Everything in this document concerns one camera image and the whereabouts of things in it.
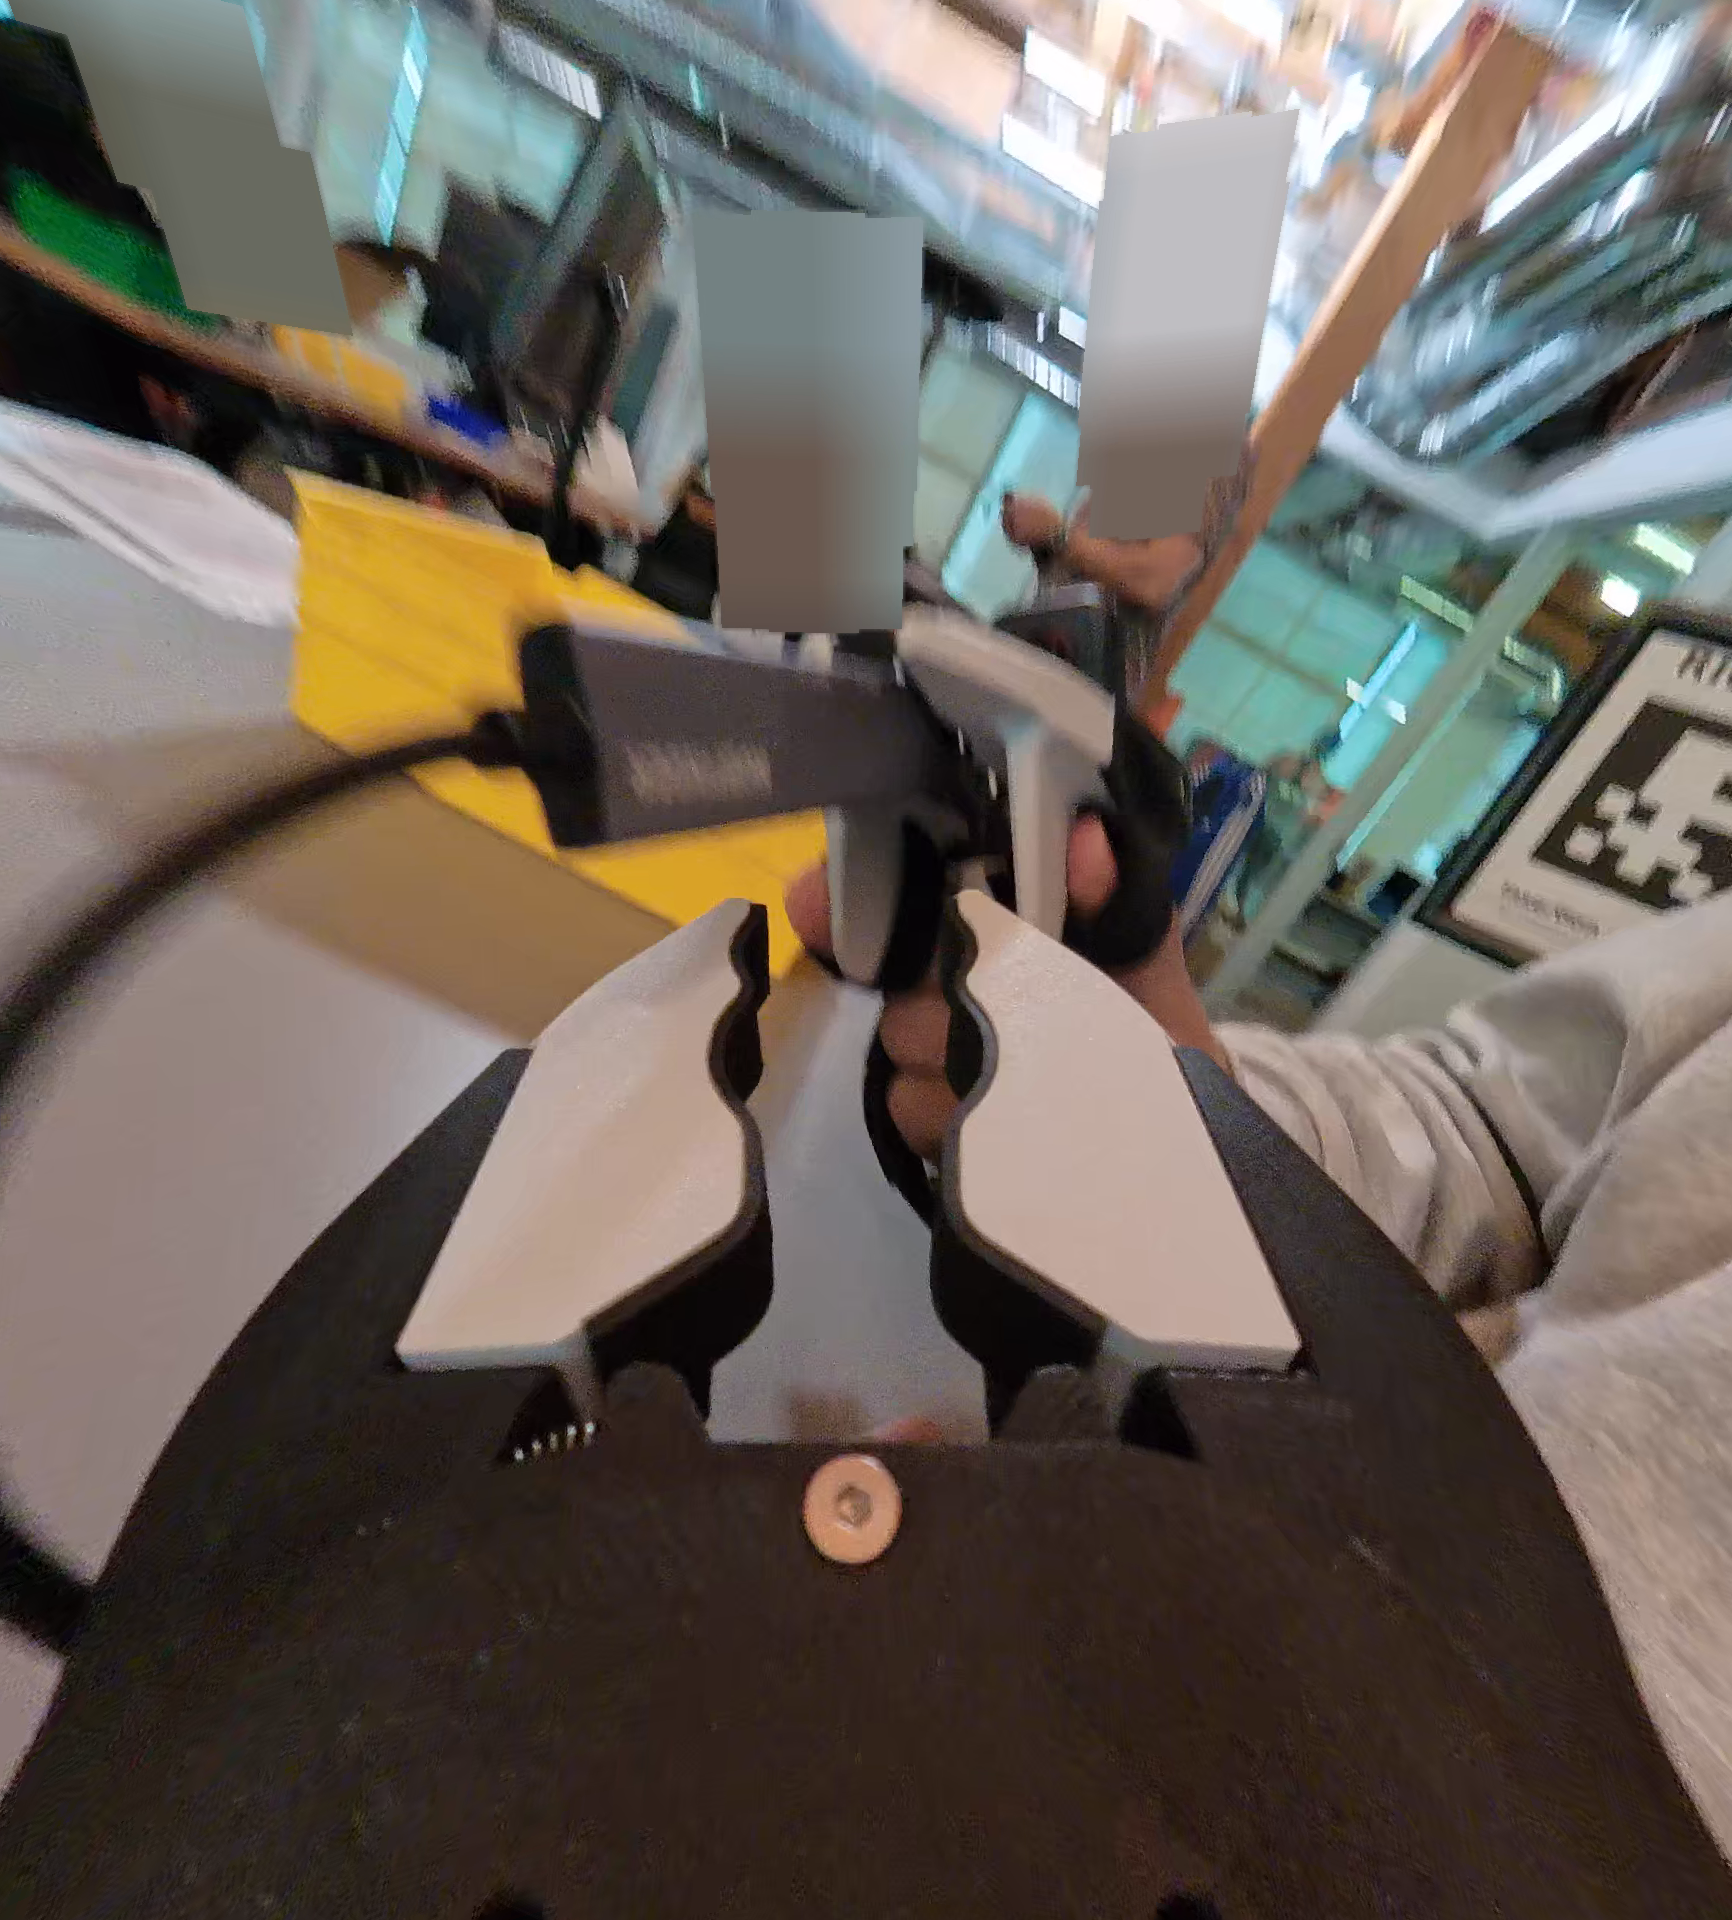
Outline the white metal frame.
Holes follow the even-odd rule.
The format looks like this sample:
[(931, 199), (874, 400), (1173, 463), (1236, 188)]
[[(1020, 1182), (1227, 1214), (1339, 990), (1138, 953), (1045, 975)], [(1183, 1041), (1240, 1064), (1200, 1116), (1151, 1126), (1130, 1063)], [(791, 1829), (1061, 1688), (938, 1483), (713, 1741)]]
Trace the white metal frame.
[[(1441, 669), (1407, 708), (1406, 726), (1381, 745), (1347, 788), (1339, 810), (1300, 845), (1238, 940), (1223, 951), (1205, 995), (1216, 1014), (1240, 1019), (1260, 995), (1264, 973), (1326, 878), (1381, 822), (1406, 791), (1444, 756), (1480, 685), (1502, 661), (1549, 590), (1582, 557), (1587, 539), (1669, 512), (1732, 506), (1732, 400), (1622, 439), (1612, 449), (1562, 465), (1544, 485), (1482, 498), (1462, 476), (1425, 481), (1397, 456), (1373, 450), (1368, 434), (1346, 431), (1346, 450), (1379, 483), (1396, 483), (1403, 502), (1452, 511), (1453, 524), (1486, 544), (1512, 549), (1502, 585), (1492, 589)], [(1667, 589), (1697, 610), (1732, 612), (1732, 512)]]

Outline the brown edged table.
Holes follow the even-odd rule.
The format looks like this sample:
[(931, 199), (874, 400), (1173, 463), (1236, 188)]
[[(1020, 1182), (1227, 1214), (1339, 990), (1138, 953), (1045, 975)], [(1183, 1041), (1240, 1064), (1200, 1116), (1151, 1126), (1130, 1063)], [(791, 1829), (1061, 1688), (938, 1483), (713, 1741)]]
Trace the brown edged table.
[(260, 393), (315, 419), (335, 422), (409, 456), (472, 479), (488, 492), (545, 509), (556, 492), (549, 463), (511, 453), (490, 453), (465, 437), (435, 426), (407, 409), (391, 411), (353, 395), (335, 381), (307, 372), (270, 344), (249, 344), (230, 333), (207, 334), (156, 309), (129, 301), (38, 249), (0, 212), (0, 266), (21, 283), (73, 304), (78, 310), (125, 336), (178, 358), (182, 364)]

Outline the yellow plastic bin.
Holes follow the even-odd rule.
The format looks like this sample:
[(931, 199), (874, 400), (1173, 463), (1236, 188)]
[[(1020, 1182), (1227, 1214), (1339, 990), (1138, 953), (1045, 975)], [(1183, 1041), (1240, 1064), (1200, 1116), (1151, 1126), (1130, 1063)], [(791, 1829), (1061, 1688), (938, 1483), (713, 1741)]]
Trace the yellow plastic bin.
[[(462, 731), (519, 705), (518, 641), (562, 615), (678, 641), (680, 620), (606, 573), (557, 569), (540, 540), (292, 473), (298, 627), (288, 706), (341, 752)], [(722, 901), (767, 913), (773, 978), (802, 943), (784, 890), (825, 853), (818, 814), (573, 853), (567, 872), (680, 927)]]

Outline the light wooden post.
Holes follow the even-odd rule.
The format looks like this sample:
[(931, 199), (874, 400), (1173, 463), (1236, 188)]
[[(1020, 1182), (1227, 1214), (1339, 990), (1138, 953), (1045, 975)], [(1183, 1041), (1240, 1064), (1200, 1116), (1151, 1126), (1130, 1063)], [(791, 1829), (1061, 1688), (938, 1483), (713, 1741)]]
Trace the light wooden post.
[(1258, 412), (1232, 502), (1214, 517), (1200, 570), (1165, 618), (1138, 694), (1151, 734), (1173, 726), (1182, 705), (1169, 683), (1182, 659), (1310, 465), (1434, 251), (1475, 212), (1482, 190), (1512, 157), (1554, 65), (1547, 43), (1510, 25), (1499, 10), (1480, 8), (1402, 108), (1406, 162)]

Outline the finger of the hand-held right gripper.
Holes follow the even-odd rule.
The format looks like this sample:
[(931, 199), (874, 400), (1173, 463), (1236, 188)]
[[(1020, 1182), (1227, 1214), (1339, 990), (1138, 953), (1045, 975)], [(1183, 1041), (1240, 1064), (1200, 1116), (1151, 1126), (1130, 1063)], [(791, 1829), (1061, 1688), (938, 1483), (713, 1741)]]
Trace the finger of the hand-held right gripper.
[(1114, 754), (1114, 696), (1017, 637), (962, 615), (905, 615), (895, 661), (931, 714), (970, 743), (999, 749), (1037, 731), (1081, 761)]

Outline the framed marker tag sign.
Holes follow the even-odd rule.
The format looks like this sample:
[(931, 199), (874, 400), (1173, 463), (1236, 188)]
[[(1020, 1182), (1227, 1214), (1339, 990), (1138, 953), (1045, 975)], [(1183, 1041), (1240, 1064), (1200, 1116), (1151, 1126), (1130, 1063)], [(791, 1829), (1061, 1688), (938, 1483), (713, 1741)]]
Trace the framed marker tag sign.
[(1651, 603), (1605, 645), (1411, 921), (1502, 966), (1732, 893), (1732, 615)]

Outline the person's right forearm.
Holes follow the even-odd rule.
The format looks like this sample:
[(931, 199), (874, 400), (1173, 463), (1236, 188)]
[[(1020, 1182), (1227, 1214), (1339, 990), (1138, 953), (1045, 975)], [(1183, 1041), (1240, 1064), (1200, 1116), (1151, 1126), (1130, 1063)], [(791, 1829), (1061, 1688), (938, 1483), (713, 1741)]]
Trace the person's right forearm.
[(1732, 1373), (1732, 890), (1430, 1028), (1218, 1041), (1502, 1374)]

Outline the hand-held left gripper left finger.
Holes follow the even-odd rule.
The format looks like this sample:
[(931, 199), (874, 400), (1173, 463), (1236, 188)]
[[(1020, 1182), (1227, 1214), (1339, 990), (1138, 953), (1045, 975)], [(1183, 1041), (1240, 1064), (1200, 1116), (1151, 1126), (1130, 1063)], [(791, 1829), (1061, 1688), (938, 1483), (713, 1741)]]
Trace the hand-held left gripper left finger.
[(535, 1036), (398, 1333), (409, 1373), (548, 1369), (577, 1422), (659, 1367), (709, 1416), (771, 1301), (751, 1099), (767, 915), (731, 899), (600, 978)]

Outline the person's right hand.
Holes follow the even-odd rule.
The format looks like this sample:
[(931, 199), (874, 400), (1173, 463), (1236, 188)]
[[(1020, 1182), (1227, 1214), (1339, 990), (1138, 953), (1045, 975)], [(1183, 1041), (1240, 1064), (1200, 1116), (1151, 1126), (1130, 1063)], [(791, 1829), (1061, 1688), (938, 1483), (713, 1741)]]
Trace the person's right hand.
[[(1081, 925), (1092, 925), (1117, 901), (1117, 893), (1108, 826), (1092, 813), (1080, 814), (1068, 841), (1068, 902)], [(794, 876), (781, 902), (802, 948), (818, 963), (829, 963), (833, 937), (825, 864), (811, 864)], [(1234, 1059), (1189, 980), (1183, 948), (1173, 934), (1162, 937), (1133, 965), (1106, 969), (1104, 975), (1158, 1025), (1172, 1047), (1202, 1053), (1223, 1074), (1234, 1073)], [(950, 1007), (931, 975), (884, 1001), (877, 1043), (889, 1063), (885, 1112), (904, 1145), (933, 1162), (955, 1112), (955, 1096), (947, 1081)]]

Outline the white paper sheet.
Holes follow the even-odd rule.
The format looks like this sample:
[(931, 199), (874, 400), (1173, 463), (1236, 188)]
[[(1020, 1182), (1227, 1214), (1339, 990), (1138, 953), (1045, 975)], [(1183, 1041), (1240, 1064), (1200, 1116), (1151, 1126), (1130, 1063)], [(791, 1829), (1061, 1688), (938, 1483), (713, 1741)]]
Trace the white paper sheet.
[(184, 453), (0, 398), (0, 506), (217, 616), (260, 629), (298, 620), (292, 526)]

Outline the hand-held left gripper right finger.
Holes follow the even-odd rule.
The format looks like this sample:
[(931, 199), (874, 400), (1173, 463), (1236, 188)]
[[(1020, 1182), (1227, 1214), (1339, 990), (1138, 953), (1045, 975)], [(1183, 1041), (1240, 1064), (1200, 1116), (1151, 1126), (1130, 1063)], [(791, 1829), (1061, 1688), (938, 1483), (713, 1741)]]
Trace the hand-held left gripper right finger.
[(975, 890), (945, 907), (939, 987), (955, 1108), (928, 1293), (987, 1431), (1048, 1373), (1110, 1426), (1156, 1377), (1287, 1378), (1300, 1333), (1163, 1028)]

